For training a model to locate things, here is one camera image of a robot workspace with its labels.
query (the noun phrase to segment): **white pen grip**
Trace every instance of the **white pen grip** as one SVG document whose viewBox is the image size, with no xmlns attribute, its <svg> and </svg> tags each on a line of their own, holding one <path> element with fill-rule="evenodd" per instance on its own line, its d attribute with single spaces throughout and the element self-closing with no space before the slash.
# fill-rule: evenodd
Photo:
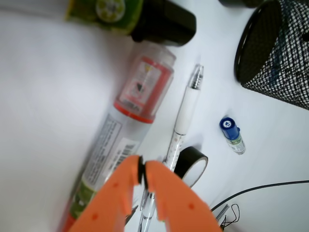
<svg viewBox="0 0 309 232">
<path fill-rule="evenodd" d="M 200 90 L 187 87 L 176 120 L 175 131 L 178 134 L 187 134 L 194 114 Z"/>
</svg>

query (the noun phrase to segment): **barcode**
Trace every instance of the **barcode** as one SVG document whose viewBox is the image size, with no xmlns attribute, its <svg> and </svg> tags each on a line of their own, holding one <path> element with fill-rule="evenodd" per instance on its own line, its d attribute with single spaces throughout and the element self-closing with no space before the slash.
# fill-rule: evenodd
<svg viewBox="0 0 309 232">
<path fill-rule="evenodd" d="M 115 167 L 114 167 L 114 171 L 115 169 L 121 164 L 122 161 L 124 161 L 130 154 L 131 154 L 131 151 L 132 149 L 135 147 L 135 144 L 133 145 L 126 145 L 124 150 L 122 151 Z"/>
</svg>

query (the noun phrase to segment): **tube label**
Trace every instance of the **tube label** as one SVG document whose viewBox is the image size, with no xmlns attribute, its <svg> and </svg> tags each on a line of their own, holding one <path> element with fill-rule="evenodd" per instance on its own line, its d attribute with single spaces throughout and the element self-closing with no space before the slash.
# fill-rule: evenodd
<svg viewBox="0 0 309 232">
<path fill-rule="evenodd" d="M 66 18 L 129 35 L 135 28 L 143 0 L 70 0 Z"/>
<path fill-rule="evenodd" d="M 110 114 L 107 116 L 71 203 L 70 216 L 73 219 L 81 215 L 120 163 L 138 149 L 139 141 L 121 138 L 122 127 L 122 123 Z"/>
</svg>

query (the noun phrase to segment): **pen tip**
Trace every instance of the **pen tip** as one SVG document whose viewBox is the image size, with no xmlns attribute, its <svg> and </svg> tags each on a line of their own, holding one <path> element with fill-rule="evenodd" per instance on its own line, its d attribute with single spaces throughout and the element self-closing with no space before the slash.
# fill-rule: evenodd
<svg viewBox="0 0 309 232">
<path fill-rule="evenodd" d="M 204 76 L 204 66 L 201 64 L 195 65 L 191 75 L 191 81 L 189 83 L 189 87 L 200 90 L 203 76 Z"/>
</svg>

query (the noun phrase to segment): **black cap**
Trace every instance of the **black cap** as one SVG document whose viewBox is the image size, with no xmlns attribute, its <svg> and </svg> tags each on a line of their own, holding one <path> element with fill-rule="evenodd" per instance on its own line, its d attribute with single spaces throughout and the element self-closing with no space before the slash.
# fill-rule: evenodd
<svg viewBox="0 0 309 232">
<path fill-rule="evenodd" d="M 136 42 L 149 40 L 157 44 L 182 46 L 197 30 L 191 12 L 169 0 L 145 0 L 140 19 L 131 33 Z"/>
</svg>

